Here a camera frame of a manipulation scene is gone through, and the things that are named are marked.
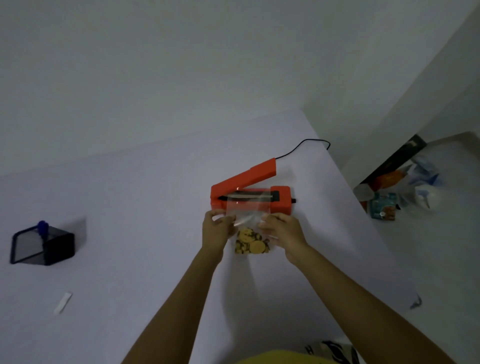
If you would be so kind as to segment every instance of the orange heat sealer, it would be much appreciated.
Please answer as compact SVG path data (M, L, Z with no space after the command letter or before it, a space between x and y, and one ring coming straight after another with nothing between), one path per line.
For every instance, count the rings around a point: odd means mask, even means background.
M236 201L236 208L245 210L292 213L292 204L296 202L291 196L290 187L272 186L270 188L246 188L252 184L276 175L275 158L237 174L223 182L214 184L210 193L212 209L227 209L227 201Z

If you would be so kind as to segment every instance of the white table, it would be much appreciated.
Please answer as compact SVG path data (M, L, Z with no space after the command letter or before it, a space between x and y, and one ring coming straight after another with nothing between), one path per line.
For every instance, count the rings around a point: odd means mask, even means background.
M0 362L119 363L200 248L210 187L316 137L303 114L290 111L1 178ZM415 289L322 143L304 143L259 185L282 184L292 187L310 244L405 312ZM9 265L13 233L41 219L77 234L75 257L50 267ZM54 316L66 291L73 297ZM339 335L280 249L234 256L228 246L191 363L301 350Z

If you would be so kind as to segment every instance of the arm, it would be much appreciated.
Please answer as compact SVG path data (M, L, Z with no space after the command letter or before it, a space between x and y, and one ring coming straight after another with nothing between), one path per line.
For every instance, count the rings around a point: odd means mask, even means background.
M271 242L285 249L368 364L453 363L407 320L309 246L296 218L273 214L263 220L262 231L278 237Z
M234 233L233 217L212 220L223 213L214 210L205 214L200 251L123 364L188 363L213 272L222 259L228 237Z

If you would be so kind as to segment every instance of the black mesh pen holder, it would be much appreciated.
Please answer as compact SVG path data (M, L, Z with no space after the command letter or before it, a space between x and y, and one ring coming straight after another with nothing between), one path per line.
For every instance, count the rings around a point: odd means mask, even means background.
M41 221L12 237L10 264L50 266L75 255L75 234Z

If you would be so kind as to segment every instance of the hand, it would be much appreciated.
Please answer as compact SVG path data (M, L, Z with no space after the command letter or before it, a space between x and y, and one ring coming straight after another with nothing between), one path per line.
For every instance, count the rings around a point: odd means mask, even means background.
M213 221L214 216L221 214L225 214L225 211L207 211L202 226L202 249L209 254L218 255L219 262L222 260L223 248L228 238L236 232L233 226L235 216L225 216Z
M276 213L262 216L263 222L258 227L263 234L270 235L270 242L285 249L285 256L294 265L297 264L297 248L308 246L299 221L289 215Z

